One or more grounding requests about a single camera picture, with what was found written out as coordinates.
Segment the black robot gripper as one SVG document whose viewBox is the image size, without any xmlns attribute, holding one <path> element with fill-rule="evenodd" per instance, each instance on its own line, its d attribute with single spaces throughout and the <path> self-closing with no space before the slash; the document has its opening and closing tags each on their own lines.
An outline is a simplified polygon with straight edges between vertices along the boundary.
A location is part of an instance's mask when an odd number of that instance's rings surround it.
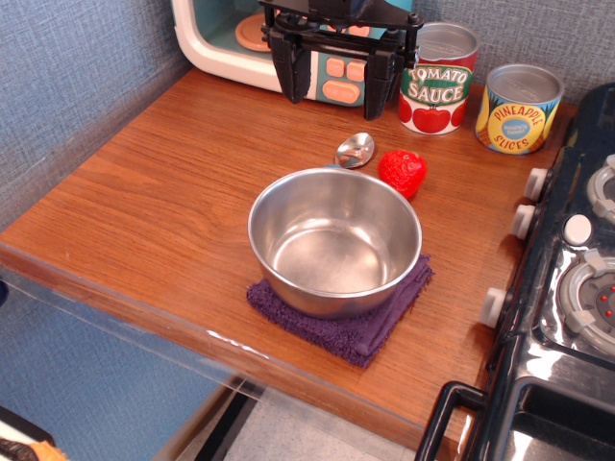
<svg viewBox="0 0 615 461">
<path fill-rule="evenodd" d="M 364 118 L 381 117 L 398 77 L 413 63 L 424 19 L 387 1 L 262 1 L 263 38 L 283 95 L 303 101 L 311 81 L 311 51 L 366 61 Z"/>
</svg>

